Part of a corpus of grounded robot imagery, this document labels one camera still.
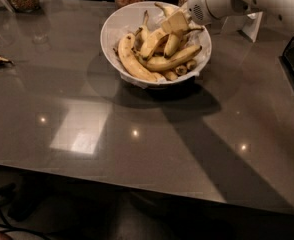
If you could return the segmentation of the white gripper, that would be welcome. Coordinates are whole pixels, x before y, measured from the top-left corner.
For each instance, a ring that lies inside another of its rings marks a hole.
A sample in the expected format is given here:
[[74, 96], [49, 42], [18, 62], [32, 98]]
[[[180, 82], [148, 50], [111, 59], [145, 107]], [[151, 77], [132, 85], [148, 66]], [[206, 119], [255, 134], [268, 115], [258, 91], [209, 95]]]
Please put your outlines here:
[[187, 0], [181, 10], [183, 12], [175, 11], [161, 23], [166, 33], [186, 31], [189, 23], [185, 16], [196, 24], [208, 25], [215, 20], [244, 15], [249, 11], [248, 4], [242, 0]]

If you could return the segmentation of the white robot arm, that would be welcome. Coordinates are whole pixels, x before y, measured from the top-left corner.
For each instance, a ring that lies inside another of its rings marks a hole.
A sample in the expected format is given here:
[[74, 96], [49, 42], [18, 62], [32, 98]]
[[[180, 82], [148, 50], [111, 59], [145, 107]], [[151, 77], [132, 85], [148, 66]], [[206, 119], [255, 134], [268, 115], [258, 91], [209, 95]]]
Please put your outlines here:
[[193, 21], [208, 25], [215, 19], [263, 11], [274, 15], [294, 36], [294, 0], [188, 0], [161, 22], [166, 32], [176, 32]]

